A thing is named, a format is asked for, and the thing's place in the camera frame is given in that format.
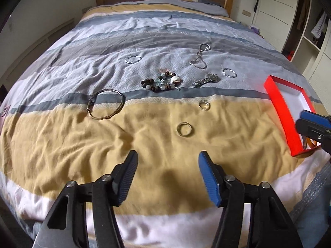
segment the beaded bracelet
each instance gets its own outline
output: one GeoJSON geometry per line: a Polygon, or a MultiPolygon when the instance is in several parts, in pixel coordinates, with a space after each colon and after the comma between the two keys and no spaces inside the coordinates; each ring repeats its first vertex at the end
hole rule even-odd
{"type": "Polygon", "coordinates": [[[182,83],[182,80],[176,75],[175,73],[171,73],[169,71],[166,71],[165,73],[162,73],[158,76],[156,80],[153,78],[146,78],[145,80],[142,80],[141,85],[143,88],[149,89],[153,92],[160,92],[160,91],[168,91],[171,90],[172,87],[174,87],[177,90],[180,90],[176,85],[180,85],[182,83]]]}

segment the wall outlet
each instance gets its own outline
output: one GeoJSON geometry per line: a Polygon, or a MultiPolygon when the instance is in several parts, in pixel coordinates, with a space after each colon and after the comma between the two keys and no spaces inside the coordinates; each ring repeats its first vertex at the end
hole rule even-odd
{"type": "Polygon", "coordinates": [[[87,10],[91,9],[91,6],[85,7],[82,9],[82,13],[85,14],[87,12],[87,10]]]}
{"type": "Polygon", "coordinates": [[[243,15],[250,17],[252,15],[251,12],[243,10],[243,15]]]}

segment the bedspread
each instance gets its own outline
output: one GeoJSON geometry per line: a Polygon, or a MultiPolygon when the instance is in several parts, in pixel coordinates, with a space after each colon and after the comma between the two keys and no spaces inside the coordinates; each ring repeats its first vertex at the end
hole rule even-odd
{"type": "MultiPolygon", "coordinates": [[[[290,155],[263,88],[268,75],[288,80],[303,87],[323,113],[316,93],[294,66],[241,24],[178,2],[89,10],[10,90],[0,109],[9,107],[0,135],[0,189],[32,237],[69,180],[95,181],[131,149],[138,152],[137,172],[126,201],[115,208],[128,247],[211,245],[222,209],[210,202],[200,175],[202,150],[242,182],[270,182],[289,212],[328,161],[321,149],[290,155]],[[202,43],[211,46],[202,53],[204,70],[188,63],[202,43]],[[142,59],[127,64],[129,55],[142,59]],[[223,76],[223,67],[237,77],[223,76]],[[180,91],[153,93],[141,87],[142,79],[155,79],[166,70],[183,80],[180,91]],[[220,80],[192,88],[207,73],[220,80]],[[92,120],[88,99],[104,88],[123,93],[125,105],[109,120],[92,120]],[[199,109],[202,99],[210,103],[209,111],[199,109]],[[180,122],[193,126],[190,137],[176,133],[180,122]]],[[[108,115],[119,102],[114,94],[100,94],[93,114],[108,115]]],[[[86,212],[93,243],[91,206],[86,212]]],[[[245,208],[242,245],[248,225],[245,208]]]]}

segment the red object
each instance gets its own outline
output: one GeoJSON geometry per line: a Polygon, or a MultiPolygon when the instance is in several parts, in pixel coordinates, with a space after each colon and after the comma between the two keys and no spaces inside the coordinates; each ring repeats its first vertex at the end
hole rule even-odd
{"type": "Polygon", "coordinates": [[[292,58],[293,58],[293,55],[294,55],[294,51],[292,50],[292,51],[290,52],[290,54],[288,54],[287,59],[288,59],[289,61],[291,61],[292,58]]]}
{"type": "Polygon", "coordinates": [[[299,119],[303,110],[315,113],[312,102],[305,90],[291,82],[271,75],[265,81],[264,88],[282,123],[291,155],[296,156],[317,148],[319,145],[314,148],[307,147],[307,149],[303,149],[302,138],[295,129],[295,121],[299,119]]]}

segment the silver chain necklace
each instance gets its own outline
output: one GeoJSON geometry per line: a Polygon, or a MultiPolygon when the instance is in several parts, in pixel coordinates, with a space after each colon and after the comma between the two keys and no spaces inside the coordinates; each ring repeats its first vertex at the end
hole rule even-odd
{"type": "Polygon", "coordinates": [[[200,47],[199,47],[199,50],[197,52],[197,56],[198,57],[195,60],[189,61],[188,63],[191,64],[194,67],[199,68],[199,69],[206,69],[207,68],[207,64],[202,59],[202,52],[208,51],[208,50],[211,50],[211,46],[209,44],[206,44],[206,43],[201,44],[200,47]],[[195,65],[199,61],[203,62],[205,66],[204,67],[199,67],[199,66],[195,65]]]}

